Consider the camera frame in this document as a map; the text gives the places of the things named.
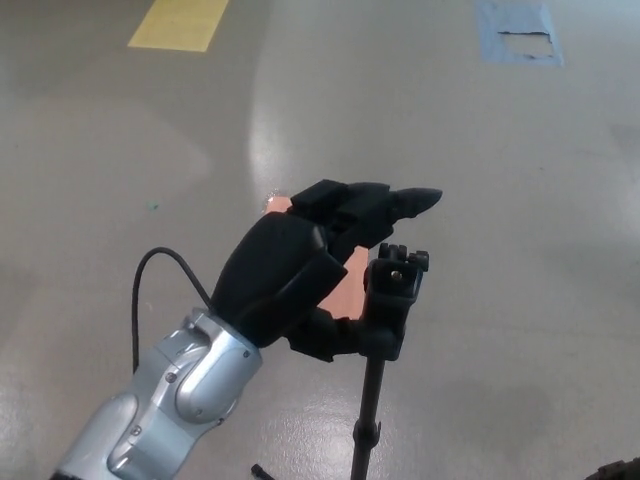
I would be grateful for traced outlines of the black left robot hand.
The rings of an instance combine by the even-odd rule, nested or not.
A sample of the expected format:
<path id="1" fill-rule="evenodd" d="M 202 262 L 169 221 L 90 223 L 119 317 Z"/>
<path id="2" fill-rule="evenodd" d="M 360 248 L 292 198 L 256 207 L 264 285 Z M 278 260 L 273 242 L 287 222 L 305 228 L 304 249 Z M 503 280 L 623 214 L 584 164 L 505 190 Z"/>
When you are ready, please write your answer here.
<path id="1" fill-rule="evenodd" d="M 429 255 L 386 240 L 396 222 L 441 197 L 434 188 L 321 180 L 246 233 L 220 273 L 212 310 L 258 348 L 285 337 L 293 350 L 326 362 L 347 354 L 395 361 Z M 359 247 L 379 250 L 363 275 L 362 313 L 335 318 L 319 305 L 347 276 Z"/>

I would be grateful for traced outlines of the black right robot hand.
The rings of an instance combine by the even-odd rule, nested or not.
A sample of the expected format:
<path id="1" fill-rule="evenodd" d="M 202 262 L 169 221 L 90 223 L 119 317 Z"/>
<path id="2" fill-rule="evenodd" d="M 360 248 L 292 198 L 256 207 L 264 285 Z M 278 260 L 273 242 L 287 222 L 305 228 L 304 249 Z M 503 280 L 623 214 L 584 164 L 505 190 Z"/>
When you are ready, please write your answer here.
<path id="1" fill-rule="evenodd" d="M 640 458 L 603 465 L 586 480 L 640 480 Z"/>

